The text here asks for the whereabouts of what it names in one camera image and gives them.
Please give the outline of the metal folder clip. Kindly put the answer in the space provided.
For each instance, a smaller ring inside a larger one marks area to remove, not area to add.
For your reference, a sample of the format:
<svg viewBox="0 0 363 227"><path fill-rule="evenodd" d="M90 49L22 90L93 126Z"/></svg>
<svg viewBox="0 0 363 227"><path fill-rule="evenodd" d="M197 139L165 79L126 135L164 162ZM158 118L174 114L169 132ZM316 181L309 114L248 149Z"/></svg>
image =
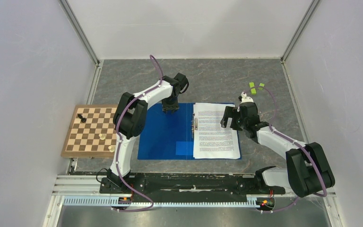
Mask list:
<svg viewBox="0 0 363 227"><path fill-rule="evenodd" d="M198 119L195 116L195 113L192 114L192 121L191 121L191 136L194 139L195 138L195 134L198 131Z"/></svg>

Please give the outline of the white printed paper stack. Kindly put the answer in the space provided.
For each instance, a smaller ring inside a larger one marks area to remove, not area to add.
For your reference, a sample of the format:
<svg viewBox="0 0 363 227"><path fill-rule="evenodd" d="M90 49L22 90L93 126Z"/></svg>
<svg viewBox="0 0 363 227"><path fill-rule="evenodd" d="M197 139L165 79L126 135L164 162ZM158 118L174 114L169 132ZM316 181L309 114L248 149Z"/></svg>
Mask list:
<svg viewBox="0 0 363 227"><path fill-rule="evenodd" d="M240 159L241 151L237 131L221 127L226 106L234 104L195 103L193 113L198 119L198 131L193 142L194 159Z"/></svg>

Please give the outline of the blue plastic folder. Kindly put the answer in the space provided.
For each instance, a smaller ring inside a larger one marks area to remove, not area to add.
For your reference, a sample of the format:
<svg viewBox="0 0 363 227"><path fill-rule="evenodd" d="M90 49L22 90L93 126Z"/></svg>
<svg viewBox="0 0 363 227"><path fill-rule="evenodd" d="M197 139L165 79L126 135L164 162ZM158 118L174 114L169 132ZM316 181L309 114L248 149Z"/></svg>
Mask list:
<svg viewBox="0 0 363 227"><path fill-rule="evenodd" d="M138 159L195 160L191 136L194 104L181 103L175 113L164 113L160 104L153 105L140 135Z"/></svg>

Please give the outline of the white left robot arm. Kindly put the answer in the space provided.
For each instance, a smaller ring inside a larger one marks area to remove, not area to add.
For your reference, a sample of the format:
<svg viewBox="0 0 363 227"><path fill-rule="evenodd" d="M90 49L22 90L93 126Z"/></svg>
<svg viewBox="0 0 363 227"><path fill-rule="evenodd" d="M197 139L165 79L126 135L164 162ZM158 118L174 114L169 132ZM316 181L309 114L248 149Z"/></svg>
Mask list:
<svg viewBox="0 0 363 227"><path fill-rule="evenodd" d="M107 171L107 179L116 192L124 193L129 188L129 180L125 176L130 173L134 142L145 127L149 108L161 102L164 113L178 111L178 95L184 93L188 86L187 77L177 73L174 78L163 76L140 92L122 94L113 117L116 132L114 159Z"/></svg>

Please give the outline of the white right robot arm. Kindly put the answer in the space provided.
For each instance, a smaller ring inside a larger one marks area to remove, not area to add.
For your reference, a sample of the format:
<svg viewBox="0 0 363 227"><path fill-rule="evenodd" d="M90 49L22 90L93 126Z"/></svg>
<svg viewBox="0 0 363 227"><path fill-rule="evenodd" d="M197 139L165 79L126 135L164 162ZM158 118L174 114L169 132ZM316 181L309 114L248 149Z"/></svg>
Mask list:
<svg viewBox="0 0 363 227"><path fill-rule="evenodd" d="M225 107L221 127L231 120L231 129L265 146L286 160L286 168L269 166L255 172L254 187L260 193L272 187L291 189L298 197L327 196L327 189L335 185L335 178L322 146L317 142L295 140L261 121L254 102L243 102L238 107Z"/></svg>

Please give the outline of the wooden chessboard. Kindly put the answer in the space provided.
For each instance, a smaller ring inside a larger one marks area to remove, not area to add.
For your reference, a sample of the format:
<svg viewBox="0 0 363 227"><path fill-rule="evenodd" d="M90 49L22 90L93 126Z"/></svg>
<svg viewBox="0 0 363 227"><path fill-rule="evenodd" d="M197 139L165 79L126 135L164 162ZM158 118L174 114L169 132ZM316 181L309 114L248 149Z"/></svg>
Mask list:
<svg viewBox="0 0 363 227"><path fill-rule="evenodd" d="M76 105L61 156L112 158L113 153L109 151L108 147L116 145L116 131L113 124L116 109L116 104ZM81 123L77 114L86 117L86 122ZM100 140L99 134L105 134L106 139Z"/></svg>

